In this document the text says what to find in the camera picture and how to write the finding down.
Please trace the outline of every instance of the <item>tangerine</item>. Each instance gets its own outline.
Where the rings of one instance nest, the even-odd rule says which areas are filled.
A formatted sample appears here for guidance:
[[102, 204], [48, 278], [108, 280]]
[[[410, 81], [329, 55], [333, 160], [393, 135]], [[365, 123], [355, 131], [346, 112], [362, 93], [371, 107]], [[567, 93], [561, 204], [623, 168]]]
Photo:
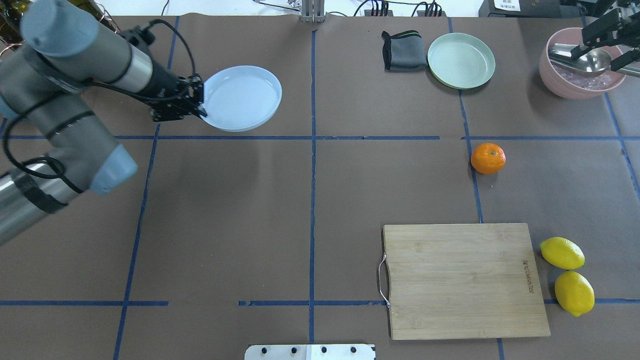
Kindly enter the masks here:
[[490, 175], [498, 172], [507, 162], [504, 151], [494, 143], [484, 143], [471, 154], [471, 165], [480, 174]]

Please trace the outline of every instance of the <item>lemon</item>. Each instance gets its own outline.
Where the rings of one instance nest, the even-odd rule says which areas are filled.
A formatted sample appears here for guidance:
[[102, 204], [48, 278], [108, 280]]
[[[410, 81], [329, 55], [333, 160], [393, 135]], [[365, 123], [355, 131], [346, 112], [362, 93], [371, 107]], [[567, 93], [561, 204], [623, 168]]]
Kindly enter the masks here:
[[573, 316], [580, 316], [593, 309], [593, 288], [584, 276], [567, 271], [556, 280], [556, 298], [563, 309]]
[[550, 238], [540, 243], [542, 257], [551, 265], [573, 270], [584, 265], [584, 254], [578, 245], [565, 238]]

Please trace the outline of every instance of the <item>wooden cutting board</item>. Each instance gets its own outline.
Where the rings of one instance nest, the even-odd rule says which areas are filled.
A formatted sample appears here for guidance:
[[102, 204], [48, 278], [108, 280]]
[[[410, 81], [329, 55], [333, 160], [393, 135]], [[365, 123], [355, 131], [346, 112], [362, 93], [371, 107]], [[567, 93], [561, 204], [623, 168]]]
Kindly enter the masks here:
[[550, 336], [527, 224], [385, 225], [391, 338]]

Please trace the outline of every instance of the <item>white label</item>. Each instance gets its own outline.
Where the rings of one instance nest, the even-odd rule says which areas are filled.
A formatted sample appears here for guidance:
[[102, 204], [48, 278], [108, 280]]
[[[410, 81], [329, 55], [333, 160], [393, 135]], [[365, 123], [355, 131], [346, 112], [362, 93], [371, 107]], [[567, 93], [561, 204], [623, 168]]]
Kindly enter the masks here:
[[520, 11], [520, 0], [493, 0], [496, 9], [508, 12]]

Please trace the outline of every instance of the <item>light green plate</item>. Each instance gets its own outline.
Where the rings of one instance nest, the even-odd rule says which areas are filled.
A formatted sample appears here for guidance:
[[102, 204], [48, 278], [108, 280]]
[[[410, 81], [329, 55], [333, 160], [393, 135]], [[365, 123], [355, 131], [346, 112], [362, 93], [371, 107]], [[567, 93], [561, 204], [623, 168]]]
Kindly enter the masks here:
[[443, 84], [471, 89], [489, 81], [495, 71], [491, 49], [480, 39], [463, 33], [437, 38], [427, 53], [429, 68]]

